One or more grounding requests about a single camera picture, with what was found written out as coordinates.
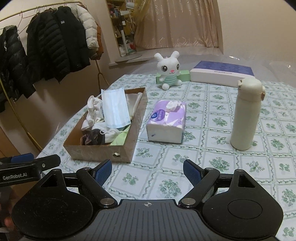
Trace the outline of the white sock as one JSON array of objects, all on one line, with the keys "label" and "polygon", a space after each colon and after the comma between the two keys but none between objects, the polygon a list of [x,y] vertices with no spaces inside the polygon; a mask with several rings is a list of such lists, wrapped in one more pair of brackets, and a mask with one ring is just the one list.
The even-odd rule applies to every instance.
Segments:
[{"label": "white sock", "polygon": [[105,134],[105,144],[108,145],[114,141],[114,139],[120,134],[120,130],[117,128],[109,128],[107,127],[105,122],[95,123],[92,127],[86,128],[83,126],[82,131],[85,133],[86,131],[91,131],[93,129],[100,129],[102,134]]}]

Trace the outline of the beige curtain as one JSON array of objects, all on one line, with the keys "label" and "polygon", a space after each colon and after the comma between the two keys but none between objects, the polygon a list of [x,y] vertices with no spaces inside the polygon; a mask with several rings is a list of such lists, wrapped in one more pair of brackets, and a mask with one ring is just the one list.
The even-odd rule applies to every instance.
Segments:
[{"label": "beige curtain", "polygon": [[139,49],[223,47],[217,1],[135,1],[133,19]]}]

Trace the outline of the blue surgical face mask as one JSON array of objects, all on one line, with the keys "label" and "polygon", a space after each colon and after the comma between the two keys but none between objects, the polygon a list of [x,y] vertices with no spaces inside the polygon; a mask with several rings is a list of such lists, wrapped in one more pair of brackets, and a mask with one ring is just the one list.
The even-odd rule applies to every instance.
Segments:
[{"label": "blue surgical face mask", "polygon": [[130,125],[125,90],[123,88],[102,90],[104,120],[108,128],[124,128]]}]

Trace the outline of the black puffer jacket left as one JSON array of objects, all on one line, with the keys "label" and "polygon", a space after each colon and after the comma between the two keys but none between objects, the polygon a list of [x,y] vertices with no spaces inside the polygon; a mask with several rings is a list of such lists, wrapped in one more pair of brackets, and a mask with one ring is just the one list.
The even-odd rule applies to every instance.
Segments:
[{"label": "black puffer jacket left", "polygon": [[3,28],[1,34],[1,112],[8,99],[29,98],[36,89],[28,72],[28,59],[14,25]]}]

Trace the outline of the cream thermos bottle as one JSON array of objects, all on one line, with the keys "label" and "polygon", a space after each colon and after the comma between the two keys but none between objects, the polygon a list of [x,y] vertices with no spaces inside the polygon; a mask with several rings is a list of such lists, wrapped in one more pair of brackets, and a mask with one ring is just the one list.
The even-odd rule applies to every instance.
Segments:
[{"label": "cream thermos bottle", "polygon": [[238,94],[230,138],[233,148],[245,151],[252,146],[261,111],[261,102],[264,98],[265,87],[260,80],[244,78],[238,81]]}]

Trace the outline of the black puffer jacket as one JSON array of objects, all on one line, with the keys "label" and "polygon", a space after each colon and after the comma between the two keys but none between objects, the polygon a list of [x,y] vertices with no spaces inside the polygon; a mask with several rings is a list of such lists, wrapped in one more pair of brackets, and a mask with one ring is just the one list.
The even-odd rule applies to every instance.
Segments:
[{"label": "black puffer jacket", "polygon": [[68,6],[37,13],[27,30],[28,73],[35,83],[58,82],[90,65],[86,33]]},{"label": "black puffer jacket", "polygon": [[28,59],[14,25],[3,28],[1,34],[1,112],[8,99],[29,98],[36,89],[28,72]]}]

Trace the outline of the dark patterned scrunchie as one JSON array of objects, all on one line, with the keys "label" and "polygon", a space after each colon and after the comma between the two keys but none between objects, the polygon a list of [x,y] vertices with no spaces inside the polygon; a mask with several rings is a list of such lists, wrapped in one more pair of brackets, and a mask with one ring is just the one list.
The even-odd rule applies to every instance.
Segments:
[{"label": "dark patterned scrunchie", "polygon": [[98,146],[105,144],[105,134],[101,133],[100,129],[86,131],[80,138],[80,145],[83,146]]}]

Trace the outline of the standing fan base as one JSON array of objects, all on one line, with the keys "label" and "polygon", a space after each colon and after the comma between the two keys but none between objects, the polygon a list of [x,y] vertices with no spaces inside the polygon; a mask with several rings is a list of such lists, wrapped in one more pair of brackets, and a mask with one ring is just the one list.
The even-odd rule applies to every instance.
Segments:
[{"label": "standing fan base", "polygon": [[124,45],[124,49],[125,49],[125,55],[117,58],[115,60],[115,62],[121,63],[121,62],[126,62],[126,61],[130,61],[130,60],[137,59],[137,58],[141,57],[142,54],[140,54],[138,52],[134,52],[134,53],[129,52],[128,46],[127,46],[127,41],[125,38],[125,32],[124,32],[124,30],[120,30],[120,32],[121,32],[121,37],[122,37],[122,41],[123,41],[123,45]]}]

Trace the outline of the light green cloth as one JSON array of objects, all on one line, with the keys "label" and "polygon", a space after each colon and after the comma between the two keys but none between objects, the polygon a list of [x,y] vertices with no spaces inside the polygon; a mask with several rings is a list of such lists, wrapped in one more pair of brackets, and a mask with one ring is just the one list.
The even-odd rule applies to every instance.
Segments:
[{"label": "light green cloth", "polygon": [[130,125],[128,125],[120,134],[110,143],[111,146],[122,146],[125,144],[125,139],[130,130]]}]

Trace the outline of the purple tissue pack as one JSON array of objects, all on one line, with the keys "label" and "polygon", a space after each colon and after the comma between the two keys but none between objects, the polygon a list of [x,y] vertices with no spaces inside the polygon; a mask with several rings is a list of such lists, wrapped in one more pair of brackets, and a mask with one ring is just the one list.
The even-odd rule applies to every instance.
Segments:
[{"label": "purple tissue pack", "polygon": [[147,122],[148,140],[150,142],[182,143],[186,108],[186,103],[183,101],[158,101]]}]

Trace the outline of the white mesh drawstring bag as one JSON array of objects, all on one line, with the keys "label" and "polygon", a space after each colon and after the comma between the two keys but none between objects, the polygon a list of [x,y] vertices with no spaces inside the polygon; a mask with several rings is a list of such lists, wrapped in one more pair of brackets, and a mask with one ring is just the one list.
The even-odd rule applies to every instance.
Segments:
[{"label": "white mesh drawstring bag", "polygon": [[129,117],[130,117],[130,120],[132,120],[135,115],[135,112],[137,111],[139,102],[142,98],[142,92],[129,93],[129,94],[126,94],[125,97],[126,97]]}]

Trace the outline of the white plush bunny toy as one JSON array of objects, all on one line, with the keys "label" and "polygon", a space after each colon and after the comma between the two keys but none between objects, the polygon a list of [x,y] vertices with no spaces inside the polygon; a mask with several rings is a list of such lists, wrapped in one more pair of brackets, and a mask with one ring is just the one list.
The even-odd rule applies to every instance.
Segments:
[{"label": "white plush bunny toy", "polygon": [[160,53],[154,55],[154,58],[158,61],[157,71],[160,75],[159,81],[163,90],[169,90],[171,86],[182,85],[182,81],[178,79],[180,75],[179,56],[178,51],[174,51],[170,57],[165,58]]}]

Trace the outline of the floral tablecloth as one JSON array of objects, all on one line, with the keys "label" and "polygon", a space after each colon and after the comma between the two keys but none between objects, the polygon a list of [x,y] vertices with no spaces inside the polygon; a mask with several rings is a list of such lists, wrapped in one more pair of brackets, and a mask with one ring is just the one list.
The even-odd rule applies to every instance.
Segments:
[{"label": "floral tablecloth", "polygon": [[[282,207],[279,240],[295,240],[295,88],[264,82],[266,96],[252,147],[244,152],[230,145],[237,90],[186,82],[163,91],[154,75],[124,75],[111,88],[144,87],[147,107],[129,164],[114,164],[104,188],[117,200],[176,199],[191,189],[183,174],[190,159],[222,173],[247,171]],[[149,142],[146,124],[160,99],[184,101],[186,127],[182,144]]]}]

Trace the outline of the white and blue flat box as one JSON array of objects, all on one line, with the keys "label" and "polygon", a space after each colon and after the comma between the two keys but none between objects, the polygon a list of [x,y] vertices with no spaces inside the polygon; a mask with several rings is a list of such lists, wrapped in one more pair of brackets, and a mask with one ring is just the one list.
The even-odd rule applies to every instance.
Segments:
[{"label": "white and blue flat box", "polygon": [[237,81],[255,78],[251,67],[213,61],[200,61],[190,70],[191,81],[237,87]]}]

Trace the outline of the orange brown jacket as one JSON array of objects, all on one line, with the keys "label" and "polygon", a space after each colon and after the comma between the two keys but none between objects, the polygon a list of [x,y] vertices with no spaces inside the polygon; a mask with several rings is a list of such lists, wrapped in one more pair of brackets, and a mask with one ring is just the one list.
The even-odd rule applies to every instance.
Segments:
[{"label": "orange brown jacket", "polygon": [[99,25],[97,25],[97,42],[98,42],[98,49],[89,50],[89,58],[91,60],[100,60],[102,54],[104,53],[104,49],[101,41],[101,28]]}]

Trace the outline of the black puffer jacket middle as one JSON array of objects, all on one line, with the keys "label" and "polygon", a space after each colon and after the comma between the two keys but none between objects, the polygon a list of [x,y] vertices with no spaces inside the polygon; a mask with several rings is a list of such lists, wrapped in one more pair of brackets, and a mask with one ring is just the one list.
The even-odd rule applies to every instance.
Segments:
[{"label": "black puffer jacket middle", "polygon": [[68,6],[37,13],[27,30],[28,73],[35,83],[58,82],[90,65],[86,33]]}]

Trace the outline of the green small box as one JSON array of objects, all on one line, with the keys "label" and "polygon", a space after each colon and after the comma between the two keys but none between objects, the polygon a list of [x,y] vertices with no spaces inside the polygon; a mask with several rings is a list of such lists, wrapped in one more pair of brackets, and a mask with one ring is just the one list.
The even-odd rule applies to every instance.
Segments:
[{"label": "green small box", "polygon": [[[156,84],[160,84],[161,82],[160,82],[160,74],[159,73],[157,73],[156,74]],[[190,75],[190,72],[189,72],[189,70],[181,70],[180,71],[180,74],[177,76],[177,78],[179,79],[179,80],[181,80],[182,82],[187,82],[187,81],[191,81],[191,75]]]}]

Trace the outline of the white fabric piece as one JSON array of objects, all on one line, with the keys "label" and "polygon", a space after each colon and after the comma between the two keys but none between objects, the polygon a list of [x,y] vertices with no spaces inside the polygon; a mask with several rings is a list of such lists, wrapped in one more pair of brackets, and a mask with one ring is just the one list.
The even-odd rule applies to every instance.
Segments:
[{"label": "white fabric piece", "polygon": [[102,100],[100,98],[97,98],[91,95],[87,101],[87,108],[88,108],[88,114],[86,117],[87,121],[90,118],[96,118],[96,117],[104,118]]}]

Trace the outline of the cluttered shelf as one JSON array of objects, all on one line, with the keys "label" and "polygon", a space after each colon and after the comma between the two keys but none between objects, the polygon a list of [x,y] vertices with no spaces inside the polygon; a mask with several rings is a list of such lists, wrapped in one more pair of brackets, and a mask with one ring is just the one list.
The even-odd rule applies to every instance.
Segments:
[{"label": "cluttered shelf", "polygon": [[135,24],[132,16],[134,1],[107,0],[106,3],[120,56],[134,54],[137,51],[134,43]]}]

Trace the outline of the yellow towel cloth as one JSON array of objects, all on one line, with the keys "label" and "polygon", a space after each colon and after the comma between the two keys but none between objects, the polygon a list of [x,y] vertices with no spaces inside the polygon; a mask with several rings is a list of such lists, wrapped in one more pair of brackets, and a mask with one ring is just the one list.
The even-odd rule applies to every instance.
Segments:
[{"label": "yellow towel cloth", "polygon": [[89,120],[88,120],[88,123],[90,124],[90,125],[94,125],[95,123],[102,123],[102,122],[104,122],[104,118],[100,118],[100,117],[96,117],[96,118],[90,118]]}]

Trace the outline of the brown cardboard box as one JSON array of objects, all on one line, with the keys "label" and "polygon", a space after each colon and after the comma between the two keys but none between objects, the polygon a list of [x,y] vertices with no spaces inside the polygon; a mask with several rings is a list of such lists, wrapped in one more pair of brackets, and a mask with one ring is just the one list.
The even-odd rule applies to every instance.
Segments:
[{"label": "brown cardboard box", "polygon": [[[116,128],[108,124],[104,103],[113,108],[112,115],[127,115],[129,119],[123,126]],[[64,148],[72,159],[130,163],[146,106],[145,88],[104,90],[99,97],[90,96],[86,113],[65,140]]]}]

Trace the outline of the white puffer jacket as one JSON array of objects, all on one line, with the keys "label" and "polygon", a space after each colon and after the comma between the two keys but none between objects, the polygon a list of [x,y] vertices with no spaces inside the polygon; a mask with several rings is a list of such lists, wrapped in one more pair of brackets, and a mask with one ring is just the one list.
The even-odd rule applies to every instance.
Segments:
[{"label": "white puffer jacket", "polygon": [[97,24],[88,10],[77,4],[71,5],[70,9],[75,18],[83,25],[86,35],[86,43],[89,49],[98,49]]}]

